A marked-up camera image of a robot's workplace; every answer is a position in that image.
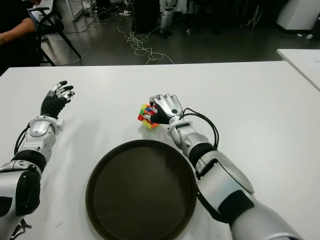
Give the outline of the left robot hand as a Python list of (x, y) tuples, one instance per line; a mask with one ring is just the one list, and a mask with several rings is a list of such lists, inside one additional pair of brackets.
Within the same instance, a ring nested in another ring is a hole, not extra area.
[(41, 116), (48, 116), (58, 119), (60, 112), (75, 95), (75, 92), (73, 91), (74, 86), (67, 86), (67, 84), (68, 82), (66, 80), (61, 81), (48, 91), (41, 104)]

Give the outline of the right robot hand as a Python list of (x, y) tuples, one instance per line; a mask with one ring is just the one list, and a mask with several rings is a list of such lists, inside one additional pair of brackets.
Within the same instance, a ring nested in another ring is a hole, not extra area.
[(156, 108), (156, 113), (144, 113), (143, 118), (153, 123), (169, 125), (183, 115), (183, 108), (176, 95), (158, 94), (149, 98), (151, 107)]

